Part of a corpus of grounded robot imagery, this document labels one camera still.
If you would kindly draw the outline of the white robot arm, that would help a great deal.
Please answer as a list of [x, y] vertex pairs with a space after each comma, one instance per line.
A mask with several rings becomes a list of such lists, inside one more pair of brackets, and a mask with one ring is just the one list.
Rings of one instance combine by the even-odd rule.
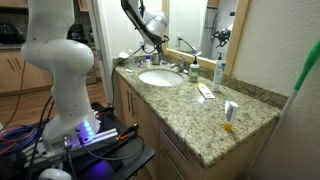
[[53, 75], [51, 94], [57, 114], [45, 125], [43, 148], [55, 154], [69, 136], [77, 147], [92, 141], [100, 129], [86, 88], [86, 75], [93, 67], [92, 50], [67, 37], [74, 24], [73, 0], [27, 0], [28, 30], [21, 48], [23, 58]]

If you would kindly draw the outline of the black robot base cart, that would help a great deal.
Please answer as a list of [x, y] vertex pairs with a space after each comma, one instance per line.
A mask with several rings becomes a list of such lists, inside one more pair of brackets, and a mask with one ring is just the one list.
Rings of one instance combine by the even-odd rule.
[[155, 156], [137, 124], [125, 127], [111, 108], [98, 103], [92, 108], [101, 121], [96, 135], [84, 124], [76, 137], [65, 135], [54, 151], [40, 141], [22, 150], [28, 180], [128, 180]]

